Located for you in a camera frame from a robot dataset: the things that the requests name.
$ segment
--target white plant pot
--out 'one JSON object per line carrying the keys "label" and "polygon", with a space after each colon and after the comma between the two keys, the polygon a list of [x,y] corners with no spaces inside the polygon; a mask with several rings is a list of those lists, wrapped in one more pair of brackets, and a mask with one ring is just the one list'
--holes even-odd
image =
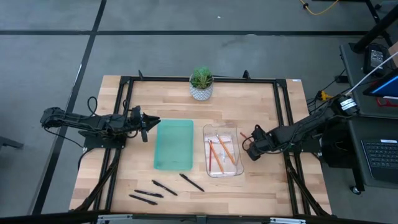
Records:
{"label": "white plant pot", "polygon": [[207,99],[209,99],[211,97],[211,94],[213,93],[214,78],[213,78],[213,82],[211,83],[211,85],[209,87],[205,88],[204,90],[200,90],[200,89],[197,89],[197,88],[193,87],[193,85],[191,83],[192,76],[193,76],[193,74],[189,78],[189,90],[191,92],[191,95],[196,100],[207,100]]}

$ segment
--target wheel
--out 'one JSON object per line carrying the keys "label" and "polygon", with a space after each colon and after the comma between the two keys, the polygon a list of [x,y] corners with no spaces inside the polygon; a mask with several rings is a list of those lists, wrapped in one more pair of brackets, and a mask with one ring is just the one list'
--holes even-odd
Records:
{"label": "wheel", "polygon": [[361,192],[355,186],[349,187],[349,189],[351,190],[352,193],[354,193],[356,195],[361,194]]}

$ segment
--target wooden table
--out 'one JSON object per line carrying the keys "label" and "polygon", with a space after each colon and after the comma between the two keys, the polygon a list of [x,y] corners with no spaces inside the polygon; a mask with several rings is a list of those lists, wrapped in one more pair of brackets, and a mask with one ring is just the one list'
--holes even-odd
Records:
{"label": "wooden table", "polygon": [[[120,76],[104,76],[98,95],[98,114],[113,113]],[[207,214],[207,215],[255,215],[291,216],[287,174],[283,155],[264,154],[253,162],[241,150],[244,173],[236,177],[211,178],[206,173],[203,150],[204,125],[233,122],[238,132],[247,136],[255,124],[264,130],[278,126],[272,85],[263,83],[215,83],[213,96],[207,101],[194,100],[185,82],[134,82],[131,106],[140,105],[143,112],[161,119],[192,119],[194,123],[193,168],[184,172],[203,187],[201,192],[179,176],[179,172],[154,169],[156,127],[148,133],[148,142],[141,138],[127,140],[122,150],[112,212]],[[308,116],[307,104],[300,80],[287,80],[294,121]],[[287,124],[283,94],[280,90],[284,122]],[[100,175],[104,149],[94,149],[87,154],[80,166],[70,208],[79,206],[96,185]],[[329,200],[319,161],[311,154],[301,155],[306,186],[327,212]],[[178,197],[155,186],[155,179],[178,193]],[[158,192],[164,198],[142,195],[158,202],[157,206],[128,196],[134,189]],[[104,207],[107,186],[103,190],[100,208]],[[296,186],[298,207],[302,200]]]}

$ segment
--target succulent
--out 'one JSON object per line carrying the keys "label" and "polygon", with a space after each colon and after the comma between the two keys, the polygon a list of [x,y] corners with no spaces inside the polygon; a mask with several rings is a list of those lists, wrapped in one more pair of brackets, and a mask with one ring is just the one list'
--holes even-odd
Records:
{"label": "succulent", "polygon": [[213,83],[213,75],[206,67],[196,68],[193,71],[191,83],[193,87],[204,90],[205,88],[208,88],[211,83]]}

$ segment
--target teal plastic tray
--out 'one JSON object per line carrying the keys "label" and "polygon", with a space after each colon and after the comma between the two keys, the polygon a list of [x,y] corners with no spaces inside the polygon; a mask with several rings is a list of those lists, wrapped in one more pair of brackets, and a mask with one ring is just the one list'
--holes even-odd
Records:
{"label": "teal plastic tray", "polygon": [[163,119],[157,125],[154,167],[158,170],[191,170],[193,121]]}

